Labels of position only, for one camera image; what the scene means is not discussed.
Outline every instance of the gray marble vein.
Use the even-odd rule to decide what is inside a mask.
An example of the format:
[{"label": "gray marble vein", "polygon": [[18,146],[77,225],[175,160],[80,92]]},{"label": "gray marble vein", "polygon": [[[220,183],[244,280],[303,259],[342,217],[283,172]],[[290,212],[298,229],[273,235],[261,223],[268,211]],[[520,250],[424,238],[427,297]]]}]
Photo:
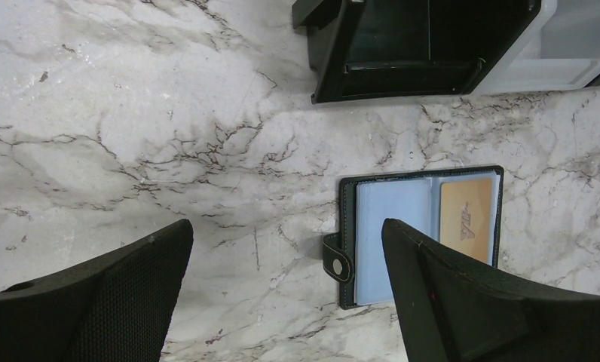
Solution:
[{"label": "gray marble vein", "polygon": [[0,290],[181,218],[173,360],[405,360],[320,265],[342,176],[501,164],[501,268],[600,294],[600,88],[312,106],[292,0],[0,2]]}]

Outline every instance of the white plastic container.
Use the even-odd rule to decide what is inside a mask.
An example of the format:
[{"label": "white plastic container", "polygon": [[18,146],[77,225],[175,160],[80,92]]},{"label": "white plastic container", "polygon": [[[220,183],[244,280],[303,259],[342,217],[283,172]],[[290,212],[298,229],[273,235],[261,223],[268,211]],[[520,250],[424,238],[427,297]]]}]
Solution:
[{"label": "white plastic container", "polygon": [[473,94],[567,91],[600,75],[600,0],[542,0],[542,9]]}]

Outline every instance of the marble countertop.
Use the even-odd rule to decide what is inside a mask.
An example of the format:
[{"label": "marble countertop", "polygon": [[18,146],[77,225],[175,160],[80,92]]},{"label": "marble countertop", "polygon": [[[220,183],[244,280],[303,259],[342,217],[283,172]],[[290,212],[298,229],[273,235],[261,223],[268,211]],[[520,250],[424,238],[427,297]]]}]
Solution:
[{"label": "marble countertop", "polygon": [[181,218],[163,360],[405,360],[320,261],[338,178],[500,164],[500,264],[600,294],[600,89],[312,106],[292,0],[0,2],[0,290]]}]

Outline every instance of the open wallet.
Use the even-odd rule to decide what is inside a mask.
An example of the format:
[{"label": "open wallet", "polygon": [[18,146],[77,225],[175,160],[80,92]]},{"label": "open wallet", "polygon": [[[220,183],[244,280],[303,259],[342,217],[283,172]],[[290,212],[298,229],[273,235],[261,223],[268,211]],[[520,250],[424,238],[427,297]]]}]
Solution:
[{"label": "open wallet", "polygon": [[323,267],[339,282],[340,307],[393,300],[381,238],[386,219],[497,268],[503,184],[500,166],[342,179],[340,232],[323,238]]}]

